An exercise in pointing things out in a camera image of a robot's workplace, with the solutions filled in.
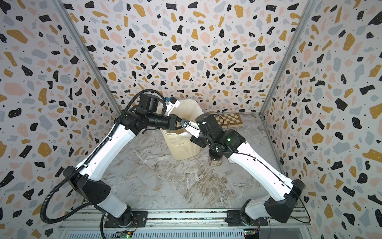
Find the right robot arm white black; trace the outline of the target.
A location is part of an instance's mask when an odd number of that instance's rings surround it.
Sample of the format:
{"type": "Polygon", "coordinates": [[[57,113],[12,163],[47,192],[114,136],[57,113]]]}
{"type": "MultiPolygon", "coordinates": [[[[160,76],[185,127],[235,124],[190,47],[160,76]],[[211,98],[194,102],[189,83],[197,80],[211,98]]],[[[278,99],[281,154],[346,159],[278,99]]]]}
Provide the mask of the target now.
{"type": "Polygon", "coordinates": [[[305,184],[292,180],[273,168],[233,129],[224,130],[212,114],[204,113],[196,118],[200,130],[198,139],[202,147],[212,151],[244,168],[267,191],[267,195],[248,200],[241,208],[241,218],[247,224],[249,220],[271,217],[280,223],[286,223],[302,194],[305,184]]]}

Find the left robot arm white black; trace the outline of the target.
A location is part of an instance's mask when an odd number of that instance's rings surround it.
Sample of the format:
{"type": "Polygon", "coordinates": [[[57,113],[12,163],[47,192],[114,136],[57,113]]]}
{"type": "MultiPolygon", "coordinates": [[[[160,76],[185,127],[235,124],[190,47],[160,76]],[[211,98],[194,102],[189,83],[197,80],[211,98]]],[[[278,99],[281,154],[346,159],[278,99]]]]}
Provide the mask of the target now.
{"type": "Polygon", "coordinates": [[[119,200],[101,178],[119,152],[141,131],[149,127],[179,129],[177,123],[181,120],[172,114],[172,110],[180,103],[175,97],[164,98],[157,91],[144,90],[137,94],[95,150],[77,166],[68,166],[63,171],[65,179],[90,205],[105,213],[109,220],[120,227],[130,225],[133,218],[131,208],[119,200]]]}

